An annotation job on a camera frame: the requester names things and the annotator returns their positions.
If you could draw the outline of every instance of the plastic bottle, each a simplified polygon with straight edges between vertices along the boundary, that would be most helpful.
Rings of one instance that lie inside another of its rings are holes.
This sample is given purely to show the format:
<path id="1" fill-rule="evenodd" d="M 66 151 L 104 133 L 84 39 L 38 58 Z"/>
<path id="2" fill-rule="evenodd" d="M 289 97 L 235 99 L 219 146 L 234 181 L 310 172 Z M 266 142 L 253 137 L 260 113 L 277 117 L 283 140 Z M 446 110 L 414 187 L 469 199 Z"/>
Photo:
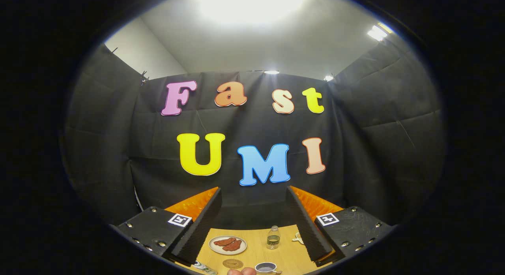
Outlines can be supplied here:
<path id="1" fill-rule="evenodd" d="M 270 229 L 267 235 L 267 248 L 276 249 L 279 247 L 279 242 L 281 241 L 281 233 L 279 232 L 279 227 L 274 225 Z"/>
<path id="2" fill-rule="evenodd" d="M 205 273 L 209 273 L 210 275 L 217 275 L 217 273 L 218 273 L 216 270 L 214 270 L 214 269 L 212 269 L 212 268 L 210 268 L 210 267 L 206 266 L 205 264 L 202 264 L 198 261 L 195 261 L 193 266 L 196 267 L 197 269 L 202 270 Z"/>

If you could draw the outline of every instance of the letter m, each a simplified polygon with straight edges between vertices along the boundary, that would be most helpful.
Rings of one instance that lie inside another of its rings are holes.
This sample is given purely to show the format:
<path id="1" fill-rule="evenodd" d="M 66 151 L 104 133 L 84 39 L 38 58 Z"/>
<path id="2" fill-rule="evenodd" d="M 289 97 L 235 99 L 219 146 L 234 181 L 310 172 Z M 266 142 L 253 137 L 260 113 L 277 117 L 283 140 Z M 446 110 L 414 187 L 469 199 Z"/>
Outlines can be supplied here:
<path id="1" fill-rule="evenodd" d="M 243 178 L 240 185 L 255 185 L 256 179 L 253 171 L 256 173 L 261 183 L 267 182 L 270 171 L 274 171 L 270 182 L 281 183 L 288 181 L 291 176 L 287 174 L 286 153 L 289 146 L 286 144 L 275 144 L 270 149 L 267 160 L 263 160 L 258 149 L 255 146 L 244 146 L 237 149 L 238 154 L 242 156 Z"/>

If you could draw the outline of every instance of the yellow letter u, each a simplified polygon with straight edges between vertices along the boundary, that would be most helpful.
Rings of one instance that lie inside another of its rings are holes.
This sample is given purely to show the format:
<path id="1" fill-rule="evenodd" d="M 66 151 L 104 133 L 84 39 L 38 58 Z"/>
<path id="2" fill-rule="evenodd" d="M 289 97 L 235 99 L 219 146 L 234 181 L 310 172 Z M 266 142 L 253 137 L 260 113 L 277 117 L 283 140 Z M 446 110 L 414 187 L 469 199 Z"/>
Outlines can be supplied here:
<path id="1" fill-rule="evenodd" d="M 201 165 L 196 162 L 196 142 L 200 136 L 191 133 L 180 134 L 177 141 L 180 146 L 182 168 L 195 176 L 210 176 L 221 168 L 221 142 L 224 135 L 221 133 L 209 133 L 205 140 L 209 141 L 211 160 L 209 164 Z"/>

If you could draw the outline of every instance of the white wall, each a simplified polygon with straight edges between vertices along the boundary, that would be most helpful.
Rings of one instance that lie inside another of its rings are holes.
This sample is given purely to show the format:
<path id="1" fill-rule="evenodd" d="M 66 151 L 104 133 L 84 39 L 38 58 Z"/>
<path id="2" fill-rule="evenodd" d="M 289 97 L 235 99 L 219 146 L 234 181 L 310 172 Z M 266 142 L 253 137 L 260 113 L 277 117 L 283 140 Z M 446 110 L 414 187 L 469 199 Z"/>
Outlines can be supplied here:
<path id="1" fill-rule="evenodd" d="M 110 51 L 139 73 L 156 79 L 187 73 L 159 42 L 142 18 L 131 21 L 105 42 Z"/>

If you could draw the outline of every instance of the overhead light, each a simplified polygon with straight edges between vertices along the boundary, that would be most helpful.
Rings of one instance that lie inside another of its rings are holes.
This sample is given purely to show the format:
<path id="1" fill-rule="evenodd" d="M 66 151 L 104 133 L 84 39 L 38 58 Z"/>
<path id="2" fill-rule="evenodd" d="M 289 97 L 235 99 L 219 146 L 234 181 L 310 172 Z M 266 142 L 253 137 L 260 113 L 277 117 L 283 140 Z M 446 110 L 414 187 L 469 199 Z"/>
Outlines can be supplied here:
<path id="1" fill-rule="evenodd" d="M 377 32 L 377 34 L 379 34 L 382 37 L 386 37 L 387 36 L 387 33 L 385 33 L 384 31 L 382 31 L 382 29 L 378 28 L 376 25 L 374 25 L 372 27 L 372 31 Z"/>
<path id="2" fill-rule="evenodd" d="M 220 24 L 270 24 L 300 9 L 304 0 L 198 0 L 204 18 Z"/>
<path id="3" fill-rule="evenodd" d="M 378 25 L 378 26 L 380 26 L 380 27 L 382 27 L 385 31 L 387 31 L 387 32 L 388 32 L 388 34 L 392 34 L 392 33 L 393 33 L 393 30 L 392 30 L 392 29 L 390 29 L 390 28 L 389 28 L 387 25 L 385 25 L 384 23 L 381 23 L 381 22 L 380 22 L 380 23 L 378 23 L 377 25 Z"/>
<path id="4" fill-rule="evenodd" d="M 375 38 L 375 40 L 377 41 L 382 41 L 382 36 L 380 36 L 379 34 L 375 33 L 374 31 L 369 31 L 367 32 L 367 34 L 373 38 Z"/>
<path id="5" fill-rule="evenodd" d="M 372 30 L 367 32 L 367 34 L 377 41 L 382 41 L 382 38 L 385 38 L 387 36 L 387 33 L 377 27 L 377 25 L 372 26 Z"/>

